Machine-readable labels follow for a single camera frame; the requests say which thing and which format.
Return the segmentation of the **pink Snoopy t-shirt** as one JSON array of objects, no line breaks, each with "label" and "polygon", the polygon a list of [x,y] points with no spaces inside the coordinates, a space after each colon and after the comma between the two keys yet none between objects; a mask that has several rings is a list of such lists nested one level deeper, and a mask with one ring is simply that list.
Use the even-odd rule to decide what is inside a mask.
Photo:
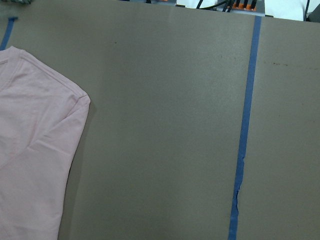
[{"label": "pink Snoopy t-shirt", "polygon": [[0,237],[58,237],[90,98],[30,53],[0,53]]}]

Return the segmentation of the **brown paper table mat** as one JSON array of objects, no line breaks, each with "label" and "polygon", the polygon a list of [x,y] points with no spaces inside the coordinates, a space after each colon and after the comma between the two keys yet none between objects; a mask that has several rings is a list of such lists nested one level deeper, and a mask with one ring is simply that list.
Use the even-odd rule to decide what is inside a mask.
[{"label": "brown paper table mat", "polygon": [[61,240],[320,237],[320,25],[114,0],[3,2],[91,103]]}]

